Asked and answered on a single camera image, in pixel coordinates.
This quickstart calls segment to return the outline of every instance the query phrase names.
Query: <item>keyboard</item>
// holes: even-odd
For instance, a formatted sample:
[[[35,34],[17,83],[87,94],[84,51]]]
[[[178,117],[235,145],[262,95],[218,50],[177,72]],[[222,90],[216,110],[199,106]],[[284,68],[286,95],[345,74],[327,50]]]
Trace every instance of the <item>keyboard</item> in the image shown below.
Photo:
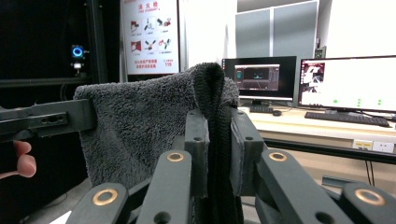
[[[359,124],[370,124],[378,125],[381,127],[389,127],[389,123],[384,118],[370,118],[364,116],[350,116],[345,114],[323,114],[316,112],[306,112],[306,119],[323,119],[330,121],[341,121],[347,123],[359,123]]]
[[[250,108],[250,113],[272,114],[272,112],[274,112],[274,109],[272,107],[269,107],[268,105],[251,105],[249,108]]]

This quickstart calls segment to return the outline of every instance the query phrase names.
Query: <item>white desk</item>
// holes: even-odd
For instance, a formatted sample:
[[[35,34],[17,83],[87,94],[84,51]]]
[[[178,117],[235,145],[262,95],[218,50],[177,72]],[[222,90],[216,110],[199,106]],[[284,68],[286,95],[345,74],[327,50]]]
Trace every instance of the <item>white desk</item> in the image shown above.
[[[389,128],[375,125],[305,119],[307,110],[275,107],[282,116],[250,113],[248,116],[264,138],[352,147],[354,139],[389,142],[396,145],[395,123]],[[320,184],[324,175],[368,183],[365,161],[288,150],[305,170]],[[373,162],[375,186],[396,195],[396,165]]]

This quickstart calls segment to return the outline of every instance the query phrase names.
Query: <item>wall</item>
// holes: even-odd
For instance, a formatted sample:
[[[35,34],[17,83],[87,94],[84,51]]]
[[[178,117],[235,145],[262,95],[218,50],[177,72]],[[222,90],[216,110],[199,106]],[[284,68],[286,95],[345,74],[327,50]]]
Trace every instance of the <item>wall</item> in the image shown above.
[[[326,57],[396,54],[396,1],[332,1]]]
[[[187,68],[235,57],[236,0],[184,0]]]
[[[320,38],[320,48],[327,46],[331,11],[332,0],[320,0],[317,28],[317,38]]]

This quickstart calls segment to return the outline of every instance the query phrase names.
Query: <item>monitor screen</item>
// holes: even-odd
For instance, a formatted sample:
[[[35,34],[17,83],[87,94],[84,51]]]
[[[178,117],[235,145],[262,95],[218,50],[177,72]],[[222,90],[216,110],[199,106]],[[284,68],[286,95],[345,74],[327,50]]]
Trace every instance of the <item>monitor screen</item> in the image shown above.
[[[302,59],[298,106],[396,112],[396,55]]]
[[[241,99],[292,101],[296,56],[223,59],[222,68]]]

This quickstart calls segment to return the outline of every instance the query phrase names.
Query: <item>gray towel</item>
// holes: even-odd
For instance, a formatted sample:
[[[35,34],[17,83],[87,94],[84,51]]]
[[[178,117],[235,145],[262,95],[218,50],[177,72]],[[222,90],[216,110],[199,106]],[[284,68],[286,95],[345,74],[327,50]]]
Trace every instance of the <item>gray towel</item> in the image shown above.
[[[95,130],[80,133],[92,184],[128,189],[150,177],[174,137],[184,135],[187,112],[205,107],[196,101],[194,80],[212,75],[224,77],[217,63],[148,81],[78,87],[75,99],[92,99],[98,118]],[[220,103],[237,106],[238,89],[224,81]]]

